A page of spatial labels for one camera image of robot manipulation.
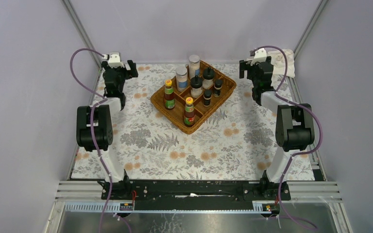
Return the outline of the white bottle black cap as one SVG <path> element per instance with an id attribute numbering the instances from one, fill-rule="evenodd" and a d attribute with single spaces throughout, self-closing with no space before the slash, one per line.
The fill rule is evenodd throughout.
<path id="1" fill-rule="evenodd" d="M 210 89 L 214 84 L 215 72 L 208 67 L 203 71 L 203 89 Z"/>

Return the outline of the silver lid white grain jar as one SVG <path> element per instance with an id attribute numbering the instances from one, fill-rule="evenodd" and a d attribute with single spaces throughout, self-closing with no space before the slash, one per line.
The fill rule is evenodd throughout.
<path id="1" fill-rule="evenodd" d="M 188 74 L 190 79 L 200 75 L 200 61 L 198 55 L 189 56 Z"/>

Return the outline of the small dark pepper jar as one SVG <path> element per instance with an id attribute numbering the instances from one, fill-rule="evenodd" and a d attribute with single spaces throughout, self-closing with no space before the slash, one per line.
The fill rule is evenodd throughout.
<path id="1" fill-rule="evenodd" d="M 213 96 L 218 98 L 221 94 L 221 88 L 222 88 L 223 80 L 217 79 L 214 82 L 214 90 L 213 90 Z"/>

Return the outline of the green sauce bottle yellow cap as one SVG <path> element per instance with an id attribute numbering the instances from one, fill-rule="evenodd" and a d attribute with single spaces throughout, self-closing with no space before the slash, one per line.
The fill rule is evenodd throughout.
<path id="1" fill-rule="evenodd" d="M 172 80 L 165 81 L 164 106 L 168 110 L 171 110 L 175 107 L 175 97 Z"/>

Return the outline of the brown wicker divided basket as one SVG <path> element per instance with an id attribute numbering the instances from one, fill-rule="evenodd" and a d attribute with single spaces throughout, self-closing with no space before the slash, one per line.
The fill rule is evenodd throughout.
<path id="1" fill-rule="evenodd" d="M 200 75 L 199 77 L 203 80 L 203 71 L 206 68 L 212 68 L 215 72 L 214 82 L 217 79 L 223 80 L 221 94 L 218 98 L 214 97 L 212 94 L 211 97 L 211 104 L 208 107 L 204 107 L 203 105 L 203 93 L 206 89 L 203 89 L 202 94 L 198 98 L 193 98 L 194 107 L 195 107 L 195 123 L 192 126 L 186 126 L 184 124 L 184 108 L 185 108 L 185 99 L 187 97 L 192 97 L 190 94 L 191 86 L 190 86 L 190 79 L 188 80 L 188 87 L 183 91 L 179 92 L 178 90 L 174 90 L 174 97 L 175 97 L 175 107 L 171 110 L 168 110 L 164 106 L 164 89 L 165 86 L 161 87 L 157 90 L 151 97 L 152 104 L 156 107 L 156 109 L 163 114 L 170 122 L 172 122 L 176 127 L 178 127 L 182 132 L 186 134 L 192 134 L 199 127 L 206 121 L 208 118 L 217 111 L 217 109 L 225 103 L 225 101 L 232 95 L 234 89 L 236 88 L 237 84 L 234 80 L 227 77 L 225 74 L 221 73 L 219 70 L 215 69 L 210 64 L 201 61 L 200 62 Z M 213 93 L 214 84 L 210 87 Z"/>

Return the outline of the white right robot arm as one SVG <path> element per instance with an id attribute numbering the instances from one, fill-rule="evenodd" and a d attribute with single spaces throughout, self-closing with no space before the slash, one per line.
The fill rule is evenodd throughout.
<path id="1" fill-rule="evenodd" d="M 315 140 L 313 119 L 308 114 L 311 106 L 291 104 L 279 98 L 272 86 L 273 70 L 270 56 L 255 62 L 239 62 L 239 78 L 251 80 L 253 100 L 276 114 L 275 140 L 278 148 L 256 187 L 256 194 L 266 200 L 284 191 L 293 154 L 305 150 Z"/>

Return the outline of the silver lid jar blue label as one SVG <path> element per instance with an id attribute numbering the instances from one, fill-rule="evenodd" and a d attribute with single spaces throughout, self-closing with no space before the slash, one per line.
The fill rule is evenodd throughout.
<path id="1" fill-rule="evenodd" d="M 179 92 L 183 92 L 188 87 L 187 68 L 179 66 L 175 70 L 176 86 Z"/>

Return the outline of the white jar wide black lid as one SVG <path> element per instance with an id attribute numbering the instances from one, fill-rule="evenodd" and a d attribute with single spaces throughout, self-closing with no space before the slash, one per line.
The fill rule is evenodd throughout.
<path id="1" fill-rule="evenodd" d="M 190 94 L 193 98 L 198 98 L 203 92 L 203 80 L 199 76 L 195 76 L 190 80 L 191 91 Z"/>

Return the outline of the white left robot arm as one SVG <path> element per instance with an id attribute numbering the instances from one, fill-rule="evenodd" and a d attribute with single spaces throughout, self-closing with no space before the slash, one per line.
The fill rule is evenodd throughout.
<path id="1" fill-rule="evenodd" d="M 131 194 L 131 183 L 125 169 L 111 157 L 108 150 L 114 141 L 111 113 L 124 109 L 125 82 L 138 77 L 138 71 L 132 60 L 128 60 L 126 65 L 104 61 L 102 68 L 105 84 L 102 100 L 93 106 L 78 107 L 76 139 L 79 147 L 88 152 L 96 151 L 105 173 L 105 181 L 101 183 L 103 189 L 124 200 Z"/>

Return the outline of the small pepper jar black cap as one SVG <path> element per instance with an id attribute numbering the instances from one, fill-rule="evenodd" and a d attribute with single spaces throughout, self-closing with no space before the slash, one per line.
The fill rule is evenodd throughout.
<path id="1" fill-rule="evenodd" d="M 211 97 L 212 97 L 212 91 L 209 90 L 209 89 L 206 89 L 203 93 L 203 105 L 204 105 L 204 107 L 210 106 Z"/>

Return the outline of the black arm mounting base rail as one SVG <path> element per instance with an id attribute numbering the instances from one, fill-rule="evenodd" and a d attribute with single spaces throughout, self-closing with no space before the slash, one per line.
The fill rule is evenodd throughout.
<path id="1" fill-rule="evenodd" d="M 291 199 L 286 182 L 125 180 L 98 181 L 101 199 L 128 200 L 136 211 L 250 210 L 253 201 L 277 204 Z"/>

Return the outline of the red sauce bottle yellow cap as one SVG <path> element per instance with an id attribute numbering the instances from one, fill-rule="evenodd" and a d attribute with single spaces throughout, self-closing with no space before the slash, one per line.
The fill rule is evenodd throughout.
<path id="1" fill-rule="evenodd" d="M 185 99 L 185 108 L 184 108 L 184 124 L 186 126 L 192 126 L 195 123 L 195 107 L 194 100 L 192 97 L 187 97 Z"/>

